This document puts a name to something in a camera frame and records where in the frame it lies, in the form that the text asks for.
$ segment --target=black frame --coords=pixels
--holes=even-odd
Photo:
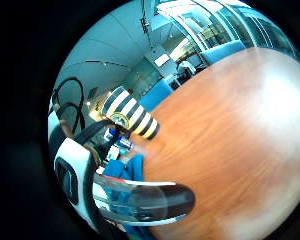
[[[47,114],[59,69],[78,39],[122,0],[0,1],[0,238],[107,239],[60,191],[49,165]],[[300,0],[244,1],[300,50]],[[300,239],[300,203],[267,239]]]

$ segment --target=ceiling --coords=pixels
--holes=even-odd
[[[154,0],[145,1],[145,16],[150,23],[149,39],[140,19],[141,0],[128,2],[96,22],[77,42],[66,58],[55,86],[69,76],[76,76],[84,85],[84,95],[98,87],[96,95],[114,88],[129,71],[151,51],[181,32],[161,15],[154,16]],[[76,83],[65,84],[60,99],[79,103]]]

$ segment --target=black strap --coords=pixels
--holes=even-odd
[[[81,130],[83,130],[86,126],[85,120],[84,120],[84,116],[81,112],[81,110],[79,109],[79,107],[72,103],[72,102],[66,102],[64,103],[57,111],[56,114],[58,116],[58,118],[61,118],[62,114],[64,113],[64,111],[68,108],[68,107],[74,107],[77,110],[77,113],[79,114],[79,119],[80,119],[80,126],[81,126]]]

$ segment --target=office chair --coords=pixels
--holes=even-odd
[[[151,112],[166,97],[173,93],[172,87],[164,81],[159,80],[144,96],[139,100],[139,104],[148,112]]]
[[[201,55],[206,59],[208,64],[211,65],[245,48],[241,40],[234,40],[202,51]]]
[[[134,179],[126,177],[127,173],[114,173],[118,170],[115,168],[118,160],[107,165],[104,172],[97,173],[100,155],[85,142],[102,127],[113,124],[110,120],[95,122],[74,136],[66,121],[59,120],[53,109],[49,112],[48,142],[55,174],[71,205],[96,232],[114,231],[110,221],[126,231],[115,228],[118,239],[127,239],[130,234],[152,240],[155,238],[147,226],[176,222],[192,210],[194,193],[181,184],[146,182],[140,171]],[[136,156],[135,161],[140,164],[140,156]]]

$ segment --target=desk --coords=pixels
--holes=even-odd
[[[196,194],[177,223],[151,227],[160,240],[262,239],[300,200],[300,65],[249,48],[204,69],[154,111],[151,141],[132,135],[147,181]]]

